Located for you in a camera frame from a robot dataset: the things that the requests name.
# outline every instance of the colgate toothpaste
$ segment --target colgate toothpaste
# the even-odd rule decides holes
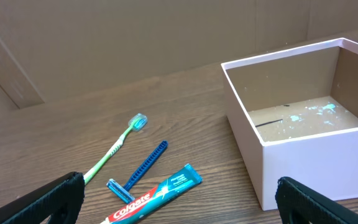
[[[192,166],[186,164],[182,170],[179,170],[132,203],[114,212],[101,224],[135,223],[167,202],[175,199],[186,190],[201,183],[202,180],[201,176]]]

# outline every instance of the cardboard box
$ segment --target cardboard box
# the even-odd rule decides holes
[[[226,114],[263,210],[277,208],[283,176],[333,200],[358,197],[358,43],[334,39],[222,68]]]

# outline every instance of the toothpaste tube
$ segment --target toothpaste tube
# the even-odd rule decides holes
[[[202,180],[201,176],[192,166],[186,164],[182,170],[179,170],[176,174],[173,174],[132,203],[114,212],[101,224],[135,223],[167,202],[175,199],[186,190],[201,183]]]

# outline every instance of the box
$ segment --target box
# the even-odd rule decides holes
[[[358,43],[334,39],[222,68],[226,114],[263,210],[277,208],[283,176],[332,200],[358,197]]]

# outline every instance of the blue stain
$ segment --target blue stain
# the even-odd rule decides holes
[[[334,124],[332,124],[330,121],[324,121],[324,124],[329,124],[329,125],[334,126]]]
[[[332,112],[335,112],[335,110],[334,110],[335,107],[336,107],[336,106],[335,106],[334,104],[330,103],[330,104],[328,104],[327,106],[324,106],[324,107],[323,107],[323,110],[329,109],[329,110],[331,110]]]
[[[290,116],[292,121],[298,121],[299,117],[297,115]]]

